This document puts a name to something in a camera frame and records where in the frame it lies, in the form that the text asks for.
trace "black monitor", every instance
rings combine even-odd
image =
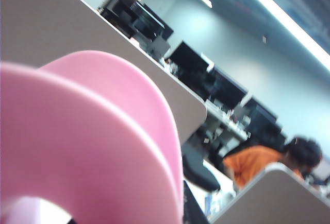
[[[159,20],[164,25],[164,31],[161,34],[161,37],[165,40],[167,40],[173,33],[173,29],[170,28],[169,25],[167,25],[155,12],[152,11],[151,8],[149,8],[146,4],[143,4],[143,7],[152,14],[157,20]]]
[[[176,63],[181,70],[189,72],[206,72],[206,68],[208,67],[208,63],[202,59],[200,54],[196,53],[183,41],[171,54],[170,59]]]
[[[217,99],[223,104],[223,109],[230,110],[235,108],[242,98],[248,93],[243,87],[234,82],[217,67],[210,72],[216,77],[210,99]]]
[[[273,117],[273,119],[277,120],[277,115],[269,111],[264,105],[262,105],[259,101],[257,101],[254,97],[251,98],[245,105],[244,107],[247,108],[250,112],[254,110],[257,106],[260,106],[263,108],[270,116]]]
[[[133,22],[133,26],[150,40],[154,40],[161,35],[164,25],[150,14],[138,1],[135,1],[130,9],[138,16]]]
[[[261,106],[256,106],[250,113],[251,122],[246,128],[251,135],[267,142],[272,137],[277,137],[282,127],[276,120]]]

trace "pink plastic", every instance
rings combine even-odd
[[[183,206],[182,158],[174,117],[163,94],[145,73],[120,57],[92,50],[66,55],[40,70],[97,92],[134,119],[165,156]]]
[[[173,135],[168,143],[177,154],[173,116],[163,96],[140,70],[124,60],[92,51],[86,55],[81,63],[94,60],[95,64],[86,65],[100,77],[81,72],[95,84],[76,80],[85,87],[71,81],[68,72],[65,74],[71,80],[46,72],[59,74],[57,67],[48,65],[36,71],[2,63],[2,223],[11,204],[22,196],[47,199],[68,211],[79,224],[181,223],[182,189],[178,187],[180,175],[174,173],[181,170],[180,160],[175,168],[170,150],[162,145],[165,140],[148,128],[147,119],[139,119],[143,111],[136,111],[147,111],[143,96],[149,109],[155,110],[150,98],[158,103],[154,112],[160,110],[160,114],[155,122],[162,121],[161,132]],[[112,69],[102,73],[100,69],[106,66]],[[100,90],[93,89],[98,86],[95,77],[102,85]],[[133,93],[128,91],[132,88],[129,81],[136,87]],[[120,105],[128,93],[134,108]],[[121,94],[126,98],[112,97]],[[163,118],[164,110],[169,117]],[[149,123],[154,123],[155,116],[148,115]]]

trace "desk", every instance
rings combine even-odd
[[[203,161],[203,165],[210,170],[210,172],[215,176],[217,181],[220,183],[221,190],[218,194],[221,194],[223,197],[226,196],[226,194],[232,194],[233,196],[236,195],[234,189],[233,189],[233,181],[228,178],[226,175],[218,171],[214,166],[212,166],[209,162],[206,160]],[[205,212],[205,197],[209,195],[216,195],[216,192],[210,193],[205,191],[204,189],[198,187],[197,185],[191,183],[189,180],[186,179],[186,182],[193,193],[197,203],[201,207],[202,211]]]
[[[210,100],[207,99],[205,101],[205,107],[207,112],[215,116],[219,122],[226,126],[226,129],[239,141],[244,142],[249,138],[249,134],[239,128],[232,120],[228,118],[225,112],[221,111],[220,108],[213,104]]]

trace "computer monitor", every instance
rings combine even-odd
[[[272,137],[277,137],[282,130],[282,127],[276,124],[274,117],[259,105],[250,113],[250,119],[246,129],[261,141],[266,142]]]
[[[170,49],[170,44],[161,36],[147,46],[147,53],[154,59],[159,60]]]
[[[208,67],[208,63],[202,59],[200,54],[196,53],[183,41],[171,54],[170,59],[176,63],[181,70],[189,72],[206,72],[206,68]]]
[[[210,73],[216,77],[210,99],[220,101],[223,104],[223,109],[235,108],[248,93],[247,90],[226,76],[217,67],[213,68]]]
[[[161,35],[164,25],[150,14],[138,1],[135,1],[130,9],[138,16],[133,26],[150,40]]]
[[[259,101],[256,100],[255,97],[252,97],[245,105],[244,107],[248,109],[250,112],[256,108],[256,106],[262,107],[266,112],[268,112],[269,115],[271,115],[275,120],[277,120],[277,115],[269,111],[263,104],[261,104]]]
[[[161,34],[161,37],[164,40],[167,40],[173,33],[173,29],[170,28],[169,25],[167,25],[150,7],[148,7],[146,4],[143,4],[144,8],[152,14],[157,20],[159,20],[164,25],[164,31]]]

